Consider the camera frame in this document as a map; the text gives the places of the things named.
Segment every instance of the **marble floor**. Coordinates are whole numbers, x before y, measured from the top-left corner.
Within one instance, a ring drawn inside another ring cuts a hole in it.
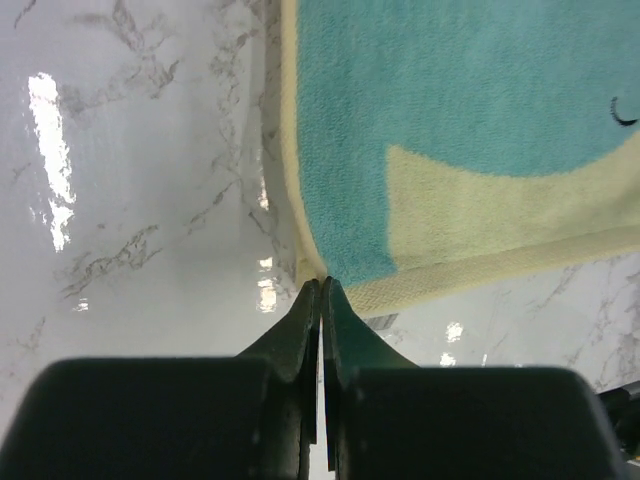
[[[0,435],[51,362],[233,355],[288,309],[279,2],[0,3]],[[424,365],[640,379],[640,255],[399,312]],[[314,450],[312,478],[323,472]]]

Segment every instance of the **black plastic part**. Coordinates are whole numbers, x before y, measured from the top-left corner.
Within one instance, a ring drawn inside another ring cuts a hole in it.
[[[640,382],[601,393],[620,448],[629,458],[640,454]]]
[[[236,358],[53,365],[9,431],[0,478],[308,478],[319,292],[308,282]]]
[[[627,478],[602,404],[577,374],[415,368],[358,318],[337,281],[322,297],[336,478]]]
[[[351,308],[335,278],[322,287],[322,343],[329,470],[336,469],[336,441],[343,415],[341,393],[363,368],[418,368],[387,345]]]

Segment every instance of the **gray marble vein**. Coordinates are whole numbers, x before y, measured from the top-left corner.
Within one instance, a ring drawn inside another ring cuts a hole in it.
[[[22,174],[31,166],[31,162],[27,162],[24,165],[22,165],[21,167],[18,168],[12,168],[11,171],[13,172],[13,178],[11,179],[11,186],[14,186],[16,183],[18,183],[18,180],[20,180],[20,177],[22,176]]]
[[[549,302],[551,302],[558,295],[561,295],[563,292],[565,292],[567,287],[571,283],[571,281],[580,272],[581,268],[582,268],[582,265],[572,265],[572,266],[566,267],[562,272],[562,277],[560,279],[560,282],[556,286],[556,288],[554,288],[553,291],[546,297],[540,299],[539,301],[534,302],[530,310],[531,317],[533,318],[535,315],[537,315],[537,313],[540,310],[542,310],[547,305],[549,305]]]
[[[40,339],[42,338],[42,330],[44,324],[47,321],[47,317],[42,317],[38,323],[36,323],[33,331],[29,334],[26,340],[16,339],[15,344],[23,348],[27,352],[36,353],[38,347],[40,347]]]
[[[237,185],[237,180],[234,180],[233,182],[229,183],[229,185],[227,185],[225,188],[223,188],[217,195],[216,197],[213,199],[213,201],[211,202],[211,204],[209,206],[207,206],[205,209],[201,210],[200,212],[196,213],[193,217],[191,217],[191,219],[189,220],[189,222],[187,222],[187,235],[191,235],[193,232],[200,230],[202,228],[204,228],[206,222],[207,222],[207,215],[209,215],[209,213],[215,208],[217,207],[220,203],[222,203],[222,201],[224,200],[224,196],[225,194],[235,185]]]
[[[67,272],[70,283],[62,290],[62,294],[65,298],[78,295],[93,281],[121,268],[141,269],[149,260],[162,251],[162,248],[151,252],[148,251],[147,241],[158,228],[158,225],[149,225],[139,230],[113,256],[96,258],[88,264],[86,260],[91,256],[91,252],[85,252],[76,258],[74,265]]]
[[[365,319],[365,323],[371,327],[372,330],[380,331],[387,330],[391,328],[396,319],[398,318],[398,314],[394,313],[392,315],[383,315],[380,317],[372,317]]]
[[[164,13],[156,15],[149,24],[138,27],[135,18],[124,0],[116,0],[111,16],[99,13],[75,15],[70,25],[105,30],[117,38],[134,54],[133,62],[124,63],[109,78],[107,85],[95,90],[76,85],[60,86],[60,106],[72,117],[131,95],[142,95],[155,100],[175,79],[180,59],[165,65],[156,56],[156,51],[176,32]]]
[[[15,21],[13,22],[13,29],[16,30],[18,28],[18,24],[20,21],[27,15],[33,7],[36,6],[38,0],[30,0],[29,3],[22,9],[22,11],[16,16]]]
[[[640,333],[640,272],[629,275],[627,282],[634,289],[634,294],[625,313],[632,314],[632,331]]]

